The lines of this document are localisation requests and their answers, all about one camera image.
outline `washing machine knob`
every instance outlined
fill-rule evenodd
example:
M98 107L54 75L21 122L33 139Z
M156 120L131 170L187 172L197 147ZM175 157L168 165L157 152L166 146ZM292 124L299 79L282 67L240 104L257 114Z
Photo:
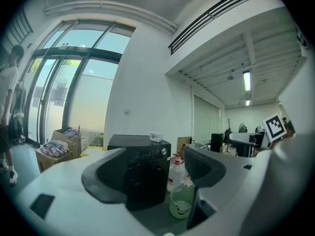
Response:
M167 149L166 148L162 148L161 153L162 153L162 155L165 155L167 153Z

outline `white t-shirt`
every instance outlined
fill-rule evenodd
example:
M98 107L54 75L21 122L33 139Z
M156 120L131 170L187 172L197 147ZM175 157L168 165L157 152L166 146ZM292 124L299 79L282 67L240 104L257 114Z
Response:
M0 118L3 115L6 96L8 95L9 89L14 92L15 86L18 82L18 68L12 66L0 72Z

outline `ceiling light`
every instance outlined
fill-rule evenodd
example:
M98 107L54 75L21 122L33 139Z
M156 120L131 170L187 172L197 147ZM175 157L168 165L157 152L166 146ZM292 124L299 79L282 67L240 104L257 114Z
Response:
M245 82L245 91L251 90L251 72L245 71L243 72L244 82Z

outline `black shorts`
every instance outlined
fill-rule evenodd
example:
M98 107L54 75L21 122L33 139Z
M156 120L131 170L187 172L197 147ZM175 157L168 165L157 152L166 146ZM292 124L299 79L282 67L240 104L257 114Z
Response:
M8 126L0 124L0 153L4 153L11 149L11 144L8 136Z

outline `yellow object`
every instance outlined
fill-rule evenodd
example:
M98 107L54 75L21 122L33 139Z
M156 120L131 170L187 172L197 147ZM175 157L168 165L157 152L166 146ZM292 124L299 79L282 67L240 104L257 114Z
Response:
M103 147L94 147L94 146L88 146L82 153L81 157L88 156L88 155L94 155L97 153L103 153L106 152L107 149Z

